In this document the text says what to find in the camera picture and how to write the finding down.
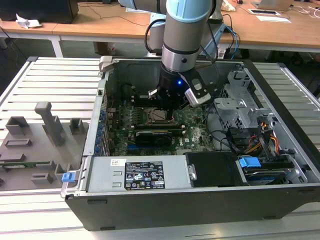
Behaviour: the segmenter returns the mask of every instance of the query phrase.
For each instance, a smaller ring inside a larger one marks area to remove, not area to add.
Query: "laptop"
[[[257,9],[268,10],[288,10],[294,0],[261,0],[261,2],[253,1],[251,4]]]

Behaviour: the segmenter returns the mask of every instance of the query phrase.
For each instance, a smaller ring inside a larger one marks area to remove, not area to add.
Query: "floor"
[[[48,40],[37,39],[13,39],[14,43],[21,49],[27,57],[54,57],[52,44]],[[21,66],[26,61],[22,54],[12,41],[8,42],[7,49],[0,49],[0,93],[2,93],[11,80],[15,77]],[[132,43],[115,43],[116,56],[126,57],[142,57],[147,54],[143,44]],[[100,55],[94,51],[94,44],[85,41],[63,41],[63,54],[67,58],[99,58]],[[250,50],[249,59],[253,62],[266,62],[266,57],[270,51]],[[320,64],[310,64],[311,55],[309,53],[301,53],[301,59],[298,59],[296,64],[293,64],[292,52],[276,52],[272,62],[284,63],[292,71],[294,75],[306,86],[309,86],[313,92],[318,84],[320,84]]]

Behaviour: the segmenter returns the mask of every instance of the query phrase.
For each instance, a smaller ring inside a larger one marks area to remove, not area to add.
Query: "wooden desk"
[[[150,23],[150,13],[126,12],[126,8],[119,4],[78,5],[79,13],[73,23],[57,24],[54,35],[143,39]]]
[[[241,38],[240,48],[320,53],[320,19],[290,10],[283,13],[283,17],[289,18],[291,23],[260,21],[256,15],[245,11],[253,9],[254,6],[250,0],[244,1],[244,4],[237,6],[243,9],[222,12],[231,15],[233,28]],[[294,5],[308,10],[308,6],[317,6],[305,2],[294,2]],[[149,13],[126,12],[126,9],[119,5],[96,6],[92,3],[79,3],[79,13],[73,24],[44,23],[43,27],[35,29],[24,29],[15,22],[0,24],[13,38],[50,40],[55,55],[63,57],[63,40],[143,43],[149,22]],[[224,22],[230,25],[228,16],[225,16]],[[0,32],[0,37],[5,37],[5,34]],[[221,52],[228,48],[231,42],[231,35],[224,33],[219,44]]]
[[[15,21],[1,21],[0,26],[6,33],[18,33],[18,34],[47,34],[52,35],[57,23],[54,22],[42,22],[42,27],[25,29],[19,26]]]
[[[311,10],[312,14],[314,10],[308,8],[308,6],[313,8],[317,6],[314,3],[307,2],[294,2],[293,5]],[[320,19],[312,18],[295,10],[289,10],[284,13],[282,11],[277,12],[282,14],[279,17],[289,18],[291,23],[260,21],[256,15],[246,12],[248,9],[255,9],[249,0],[245,0],[245,3],[239,6],[241,8],[238,8],[236,12],[228,12],[228,14],[232,17],[234,31],[240,35],[240,48],[320,52]],[[224,16],[224,22],[230,26],[228,16]],[[231,35],[224,34],[220,45],[229,44],[231,41]]]
[[[52,42],[56,56],[62,56],[58,38],[53,35],[53,30],[55,26],[57,26],[57,23],[42,22],[41,24],[42,27],[25,29],[19,26],[15,21],[2,21],[0,19],[0,26],[11,38],[49,40]],[[2,40],[2,37],[6,38],[7,35],[0,29],[0,40]],[[5,41],[0,42],[0,44],[1,43],[2,47],[7,47]]]

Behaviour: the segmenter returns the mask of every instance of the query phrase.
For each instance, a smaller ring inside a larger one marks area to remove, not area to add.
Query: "white paper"
[[[111,167],[123,167],[126,165],[127,159],[111,159]]]
[[[18,14],[16,14],[16,23],[22,28],[28,29],[28,28],[36,28],[41,27],[42,25],[39,23],[38,20],[28,20],[24,19],[23,17],[20,17]]]
[[[260,21],[264,22],[278,22],[278,23],[291,23],[288,19],[284,17],[277,16],[256,16]]]

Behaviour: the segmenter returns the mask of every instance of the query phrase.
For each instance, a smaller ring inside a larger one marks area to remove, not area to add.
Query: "barcode sticker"
[[[111,159],[111,167],[124,167],[126,165],[127,159]]]

